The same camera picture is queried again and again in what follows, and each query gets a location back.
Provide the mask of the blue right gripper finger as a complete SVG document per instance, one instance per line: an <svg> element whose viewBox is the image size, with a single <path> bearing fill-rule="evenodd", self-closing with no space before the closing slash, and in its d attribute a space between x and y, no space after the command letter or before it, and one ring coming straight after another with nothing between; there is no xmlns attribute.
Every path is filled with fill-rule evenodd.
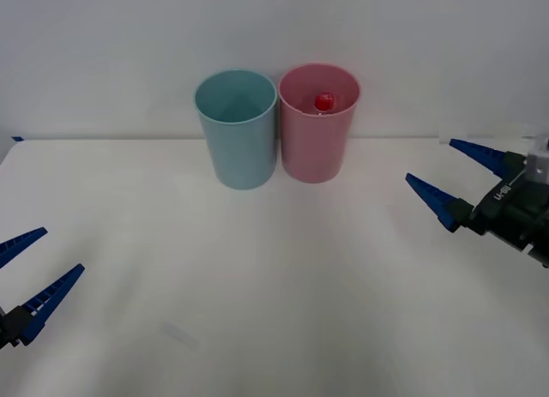
<svg viewBox="0 0 549 397"><path fill-rule="evenodd" d="M505 181L523 181L525 178L526 157L522 154L504 152L458 139L452 139L449 145Z"/></svg>
<svg viewBox="0 0 549 397"><path fill-rule="evenodd" d="M449 232L458 230L473 211L473 206L468 202L440 190L411 173L408 173L405 179Z"/></svg>

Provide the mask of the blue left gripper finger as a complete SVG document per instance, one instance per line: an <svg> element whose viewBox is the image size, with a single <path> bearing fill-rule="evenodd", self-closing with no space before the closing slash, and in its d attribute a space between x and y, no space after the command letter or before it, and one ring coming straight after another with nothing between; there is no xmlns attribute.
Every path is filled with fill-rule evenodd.
<svg viewBox="0 0 549 397"><path fill-rule="evenodd" d="M0 243L0 268L14 260L23 250L46 234L47 230L40 227Z"/></svg>
<svg viewBox="0 0 549 397"><path fill-rule="evenodd" d="M46 321L78 281L85 268L77 264L54 283L24 304L11 310L11 345L28 346L45 327Z"/></svg>

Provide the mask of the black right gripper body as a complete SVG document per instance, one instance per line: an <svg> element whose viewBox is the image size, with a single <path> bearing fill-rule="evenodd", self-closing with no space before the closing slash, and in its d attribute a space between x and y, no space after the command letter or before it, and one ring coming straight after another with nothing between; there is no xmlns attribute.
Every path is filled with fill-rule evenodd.
<svg viewBox="0 0 549 397"><path fill-rule="evenodd" d="M468 228L491 233L548 267L548 186L510 170L468 216Z"/></svg>

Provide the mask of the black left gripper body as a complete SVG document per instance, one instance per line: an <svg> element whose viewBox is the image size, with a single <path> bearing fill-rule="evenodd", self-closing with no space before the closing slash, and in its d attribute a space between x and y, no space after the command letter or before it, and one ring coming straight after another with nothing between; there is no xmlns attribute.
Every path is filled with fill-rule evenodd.
<svg viewBox="0 0 549 397"><path fill-rule="evenodd" d="M10 312L1 310L1 347L6 345L18 346L18 323L17 323L17 309L13 309Z"/></svg>

